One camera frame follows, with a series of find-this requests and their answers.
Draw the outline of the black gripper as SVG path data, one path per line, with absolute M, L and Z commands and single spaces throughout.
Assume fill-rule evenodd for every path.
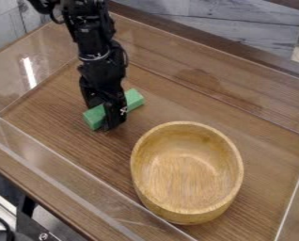
M 102 104 L 105 129 L 112 130 L 126 120 L 126 99 L 122 94 L 121 80 L 128 66 L 125 52 L 114 47 L 109 55 L 96 61 L 83 61 L 77 67 L 78 87 L 89 109 Z

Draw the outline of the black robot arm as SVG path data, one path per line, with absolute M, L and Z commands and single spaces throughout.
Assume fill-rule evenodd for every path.
M 126 120 L 126 99 L 121 86 L 128 56 L 114 40 L 116 28 L 106 0 L 27 0 L 33 9 L 63 24 L 77 46 L 78 86 L 89 109 L 104 107 L 106 130 Z

